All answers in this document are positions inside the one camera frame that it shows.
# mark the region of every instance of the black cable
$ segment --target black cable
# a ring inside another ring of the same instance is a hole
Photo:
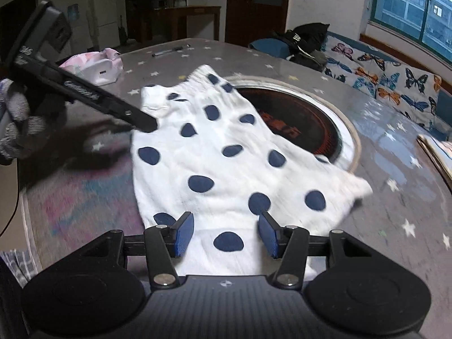
[[[8,223],[6,223],[6,226],[3,228],[3,231],[0,233],[0,238],[6,232],[6,230],[10,226],[11,222],[13,221],[13,218],[16,215],[16,212],[17,212],[17,207],[19,206],[19,193],[20,193],[20,188],[19,188],[19,162],[16,162],[16,170],[17,170],[17,200],[16,200],[16,206],[14,208],[13,215],[11,216],[10,220],[8,221]]]

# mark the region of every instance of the metal screw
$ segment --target metal screw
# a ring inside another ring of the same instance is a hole
[[[154,282],[161,286],[169,286],[176,281],[174,275],[171,274],[157,274],[154,277]]]
[[[294,286],[300,281],[300,279],[292,274],[281,274],[276,278],[276,281],[284,286]]]

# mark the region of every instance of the wooden desk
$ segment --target wooden desk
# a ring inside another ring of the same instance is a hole
[[[220,9],[221,6],[187,6],[169,7],[152,10],[152,16],[171,21],[171,40],[179,38],[179,18],[187,19],[189,15],[213,15],[213,39],[220,40]]]

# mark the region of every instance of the refrigerator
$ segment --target refrigerator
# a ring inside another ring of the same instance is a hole
[[[90,35],[100,50],[119,46],[116,0],[88,0]]]

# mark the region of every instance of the dark doorway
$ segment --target dark doorway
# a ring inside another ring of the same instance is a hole
[[[225,41],[247,46],[267,38],[270,31],[284,32],[289,0],[227,0]]]
[[[35,11],[38,0],[13,0],[0,7],[0,58],[6,60],[23,26]]]

